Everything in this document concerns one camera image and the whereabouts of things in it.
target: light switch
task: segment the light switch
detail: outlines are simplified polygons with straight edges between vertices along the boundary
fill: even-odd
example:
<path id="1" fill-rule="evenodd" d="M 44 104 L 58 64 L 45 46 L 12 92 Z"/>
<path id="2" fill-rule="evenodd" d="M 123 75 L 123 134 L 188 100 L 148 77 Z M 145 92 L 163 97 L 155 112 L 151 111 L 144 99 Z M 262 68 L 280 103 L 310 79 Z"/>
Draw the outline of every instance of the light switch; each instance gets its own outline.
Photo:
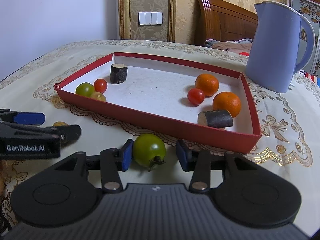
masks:
<path id="1" fill-rule="evenodd" d="M 157 14 L 156 12 L 151 13 L 151 25 L 156 25 L 157 24 Z"/>
<path id="2" fill-rule="evenodd" d="M 151 24 L 151 12 L 146 12 L 146 25 Z"/>
<path id="3" fill-rule="evenodd" d="M 139 25 L 145 25 L 146 24 L 146 16 L 144 12 L 139 13 Z"/>
<path id="4" fill-rule="evenodd" d="M 162 24 L 162 13 L 157 13 L 157 24 Z"/>

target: tomato stem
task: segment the tomato stem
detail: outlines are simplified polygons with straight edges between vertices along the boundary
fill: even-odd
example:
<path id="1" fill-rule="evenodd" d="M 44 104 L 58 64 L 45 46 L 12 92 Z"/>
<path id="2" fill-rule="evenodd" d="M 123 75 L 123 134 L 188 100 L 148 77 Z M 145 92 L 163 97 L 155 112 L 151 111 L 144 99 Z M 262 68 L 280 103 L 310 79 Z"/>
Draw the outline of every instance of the tomato stem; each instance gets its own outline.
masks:
<path id="1" fill-rule="evenodd" d="M 154 165 L 162 165 L 164 164 L 165 161 L 161 159 L 161 157 L 159 155 L 156 155 L 153 159 L 150 160 L 150 166 L 148 167 L 148 172 L 151 171 L 151 168 Z"/>

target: blue pitcher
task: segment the blue pitcher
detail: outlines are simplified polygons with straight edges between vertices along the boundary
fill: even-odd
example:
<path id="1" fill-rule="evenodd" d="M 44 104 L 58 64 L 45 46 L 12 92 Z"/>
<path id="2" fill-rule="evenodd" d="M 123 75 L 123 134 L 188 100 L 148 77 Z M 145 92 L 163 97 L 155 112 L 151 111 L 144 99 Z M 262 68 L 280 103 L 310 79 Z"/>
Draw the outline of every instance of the blue pitcher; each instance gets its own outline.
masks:
<path id="1" fill-rule="evenodd" d="M 245 73 L 262 87 L 285 93 L 293 74 L 303 69 L 313 55 L 313 27 L 302 14 L 282 3 L 264 1 L 254 7 L 258 27 Z M 308 42 L 304 56 L 297 63 L 301 27 L 307 33 Z"/>

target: orange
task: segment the orange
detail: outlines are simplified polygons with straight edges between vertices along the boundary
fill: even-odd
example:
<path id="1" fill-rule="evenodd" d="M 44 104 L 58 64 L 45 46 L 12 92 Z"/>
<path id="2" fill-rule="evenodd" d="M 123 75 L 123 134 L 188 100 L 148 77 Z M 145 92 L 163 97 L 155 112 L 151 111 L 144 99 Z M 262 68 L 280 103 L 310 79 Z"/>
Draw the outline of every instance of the orange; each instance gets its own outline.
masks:
<path id="1" fill-rule="evenodd" d="M 221 92 L 212 102 L 213 110 L 227 110 L 235 118 L 241 110 L 240 98 L 232 92 Z"/>
<path id="2" fill-rule="evenodd" d="M 196 88 L 203 91 L 206 96 L 212 96 L 219 89 L 219 81 L 216 77 L 210 74 L 201 74 L 196 79 Z"/>

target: red cardboard tray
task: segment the red cardboard tray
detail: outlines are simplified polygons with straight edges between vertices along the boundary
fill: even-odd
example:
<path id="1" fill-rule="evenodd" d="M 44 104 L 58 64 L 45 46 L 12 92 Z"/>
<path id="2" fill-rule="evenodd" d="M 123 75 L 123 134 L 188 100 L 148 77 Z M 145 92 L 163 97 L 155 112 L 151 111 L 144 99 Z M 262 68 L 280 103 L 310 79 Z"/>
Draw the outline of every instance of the red cardboard tray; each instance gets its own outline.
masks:
<path id="1" fill-rule="evenodd" d="M 113 63 L 128 66 L 127 80 L 111 84 Z M 188 90 L 201 73 L 220 82 L 218 93 L 231 91 L 242 103 L 234 126 L 225 130 L 197 124 L 198 113 L 212 109 L 214 96 L 194 107 Z M 76 95 L 76 87 L 98 78 L 108 82 L 107 102 Z M 261 137 L 260 124 L 249 86 L 242 73 L 198 62 L 154 55 L 115 52 L 87 65 L 54 85 L 60 98 L 78 107 L 143 128 L 226 150 L 249 153 Z"/>

